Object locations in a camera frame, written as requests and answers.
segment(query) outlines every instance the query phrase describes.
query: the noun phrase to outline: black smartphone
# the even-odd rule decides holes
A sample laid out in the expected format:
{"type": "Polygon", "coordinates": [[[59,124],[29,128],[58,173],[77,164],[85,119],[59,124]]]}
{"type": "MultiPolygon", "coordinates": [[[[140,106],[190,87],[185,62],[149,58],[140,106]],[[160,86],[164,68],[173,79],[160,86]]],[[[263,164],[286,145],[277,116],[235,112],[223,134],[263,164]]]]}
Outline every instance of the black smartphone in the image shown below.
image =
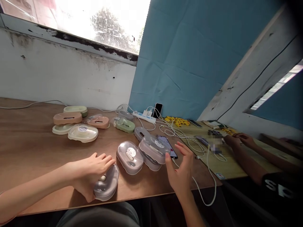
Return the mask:
{"type": "Polygon", "coordinates": [[[177,159],[178,156],[176,154],[176,152],[174,151],[174,149],[172,148],[171,144],[168,142],[168,139],[164,136],[160,136],[160,135],[157,135],[157,138],[161,141],[163,141],[164,143],[166,143],[166,145],[170,148],[170,157],[173,158],[173,159],[177,159]]]}
{"type": "Polygon", "coordinates": [[[194,124],[195,126],[197,126],[198,128],[202,128],[201,125],[199,125],[197,122],[195,122],[194,120],[189,119],[188,120],[190,123],[194,124]]]}
{"type": "Polygon", "coordinates": [[[162,105],[161,103],[156,103],[156,104],[155,104],[154,112],[153,112],[153,114],[152,114],[152,116],[153,116],[154,118],[160,118],[160,115],[159,115],[159,114],[161,114],[162,107],[163,107],[163,105],[162,105]]]}

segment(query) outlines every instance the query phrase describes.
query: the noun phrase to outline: blue panel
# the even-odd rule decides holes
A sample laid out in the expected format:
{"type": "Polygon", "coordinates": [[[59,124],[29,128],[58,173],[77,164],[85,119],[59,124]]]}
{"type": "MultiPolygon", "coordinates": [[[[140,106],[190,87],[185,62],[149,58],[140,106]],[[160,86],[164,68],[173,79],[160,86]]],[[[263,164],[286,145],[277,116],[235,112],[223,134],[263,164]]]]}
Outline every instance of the blue panel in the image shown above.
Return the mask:
{"type": "Polygon", "coordinates": [[[302,85],[303,71],[284,84],[253,115],[303,130],[302,85]]]}
{"type": "Polygon", "coordinates": [[[129,105],[197,119],[281,5],[151,0],[129,105]]]}

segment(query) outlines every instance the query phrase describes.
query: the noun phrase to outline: white power strip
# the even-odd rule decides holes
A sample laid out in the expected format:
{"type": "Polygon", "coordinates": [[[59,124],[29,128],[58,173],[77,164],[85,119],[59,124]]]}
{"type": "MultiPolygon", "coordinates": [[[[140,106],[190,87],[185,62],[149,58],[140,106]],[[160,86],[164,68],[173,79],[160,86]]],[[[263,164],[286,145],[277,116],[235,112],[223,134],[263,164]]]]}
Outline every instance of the white power strip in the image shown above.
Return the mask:
{"type": "Polygon", "coordinates": [[[134,111],[133,112],[133,116],[136,116],[137,118],[141,118],[143,120],[146,120],[152,124],[155,124],[156,123],[156,118],[154,117],[150,117],[150,116],[143,116],[142,113],[138,112],[138,111],[134,111]]]}

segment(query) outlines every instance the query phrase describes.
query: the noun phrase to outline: wooden table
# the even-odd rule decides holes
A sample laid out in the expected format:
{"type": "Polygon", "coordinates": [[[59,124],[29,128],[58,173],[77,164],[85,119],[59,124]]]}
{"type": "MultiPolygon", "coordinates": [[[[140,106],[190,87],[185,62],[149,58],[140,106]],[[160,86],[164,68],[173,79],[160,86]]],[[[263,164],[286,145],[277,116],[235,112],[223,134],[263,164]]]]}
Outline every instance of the wooden table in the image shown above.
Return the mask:
{"type": "MultiPolygon", "coordinates": [[[[185,126],[182,125],[180,129],[181,131],[183,131],[187,136],[202,136],[204,138],[207,137],[208,135],[208,130],[212,130],[212,128],[210,128],[209,126],[205,125],[202,122],[197,122],[200,125],[202,125],[202,128],[198,128],[196,126],[194,126],[193,124],[191,124],[190,126],[185,126]]],[[[226,133],[222,130],[217,130],[220,133],[222,133],[223,135],[226,135],[226,133]]],[[[186,139],[182,139],[182,141],[188,145],[186,139]]],[[[283,158],[293,164],[296,164],[298,166],[301,165],[301,161],[297,158],[294,158],[291,155],[288,155],[276,148],[273,148],[257,139],[254,139],[255,143],[264,148],[265,150],[269,151],[270,153],[277,155],[280,158],[283,158]]],[[[200,150],[201,148],[199,147],[199,145],[197,145],[194,142],[190,142],[190,145],[195,148],[196,150],[200,150]]],[[[273,173],[273,172],[280,172],[281,170],[272,165],[271,163],[269,163],[265,158],[263,158],[262,156],[260,156],[259,154],[257,154],[256,152],[254,152],[252,149],[247,148],[245,145],[242,144],[242,147],[247,151],[247,153],[257,162],[259,163],[261,166],[263,166],[263,168],[266,169],[266,171],[268,171],[269,173],[273,173]]],[[[207,148],[204,146],[206,152],[205,155],[201,158],[202,162],[204,162],[206,164],[206,154],[207,154],[207,148]]],[[[209,167],[210,169],[214,172],[214,173],[221,173],[226,179],[233,179],[233,178],[239,178],[239,177],[246,177],[247,174],[243,171],[243,169],[241,168],[241,166],[237,163],[237,161],[234,158],[232,149],[226,145],[223,144],[221,146],[221,150],[222,150],[222,154],[224,155],[224,157],[227,159],[227,162],[222,162],[219,161],[214,154],[209,153],[209,157],[208,157],[208,163],[209,163],[209,167]]],[[[199,153],[197,151],[194,151],[192,149],[192,151],[198,155],[201,156],[202,153],[199,153]]]]}
{"type": "Polygon", "coordinates": [[[261,133],[261,141],[274,148],[277,148],[280,151],[294,156],[295,158],[303,160],[303,150],[299,149],[295,145],[263,133],[261,133]]]}
{"type": "MultiPolygon", "coordinates": [[[[2,107],[21,107],[30,103],[29,101],[0,98],[2,107]]],[[[52,118],[55,114],[62,113],[63,108],[63,105],[41,103],[25,109],[0,109],[0,191],[37,178],[67,162],[89,157],[94,152],[97,152],[98,155],[106,153],[115,159],[117,148],[124,141],[129,140],[136,145],[139,144],[134,134],[125,133],[113,126],[108,129],[99,129],[98,138],[90,143],[69,140],[67,135],[53,134],[52,118]]],[[[96,113],[101,113],[101,111],[88,110],[88,116],[96,113]]],[[[115,112],[102,114],[109,119],[116,116],[115,112]]],[[[137,119],[134,120],[134,123],[137,127],[141,127],[137,119]]],[[[146,121],[143,121],[143,124],[148,129],[153,128],[153,125],[146,121]]],[[[151,134],[163,135],[158,129],[158,124],[151,134]]],[[[169,137],[168,140],[173,145],[179,139],[169,137]]],[[[176,153],[179,157],[176,163],[180,165],[182,154],[178,150],[176,153]]],[[[119,161],[116,163],[120,176],[117,191],[110,200],[106,202],[94,200],[88,204],[73,187],[66,187],[46,196],[21,215],[173,193],[165,165],[159,171],[153,172],[144,164],[138,174],[131,176],[126,173],[119,161]]],[[[194,160],[193,170],[193,176],[199,188],[214,186],[207,167],[200,160],[194,160]]],[[[193,180],[191,189],[197,189],[193,180]]]]}

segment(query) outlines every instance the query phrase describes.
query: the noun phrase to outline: electronic device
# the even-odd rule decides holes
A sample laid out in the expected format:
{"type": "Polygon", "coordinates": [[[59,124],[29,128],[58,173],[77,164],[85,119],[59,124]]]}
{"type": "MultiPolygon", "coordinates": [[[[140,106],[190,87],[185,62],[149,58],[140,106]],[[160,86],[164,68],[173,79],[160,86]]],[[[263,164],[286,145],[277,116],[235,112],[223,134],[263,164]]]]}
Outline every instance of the electronic device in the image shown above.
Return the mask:
{"type": "Polygon", "coordinates": [[[141,118],[143,120],[146,120],[152,124],[156,123],[156,119],[154,117],[149,117],[149,116],[143,116],[142,113],[138,112],[138,111],[134,111],[133,112],[133,116],[137,117],[137,118],[141,118]]]}
{"type": "Polygon", "coordinates": [[[152,114],[152,116],[153,116],[154,118],[160,118],[159,114],[161,114],[162,107],[163,107],[163,105],[160,104],[160,103],[156,103],[156,104],[155,104],[154,112],[153,112],[153,114],[152,114]]]}
{"type": "Polygon", "coordinates": [[[194,120],[189,119],[188,120],[190,123],[194,124],[195,126],[197,126],[198,128],[202,128],[201,125],[199,125],[197,122],[195,122],[194,120]]]}
{"type": "Polygon", "coordinates": [[[166,145],[170,148],[170,157],[173,158],[173,159],[177,159],[178,156],[176,154],[176,152],[174,151],[174,149],[172,148],[171,144],[169,143],[168,139],[164,136],[160,136],[160,135],[157,135],[157,138],[161,141],[163,141],[164,143],[166,143],[166,145]]]}

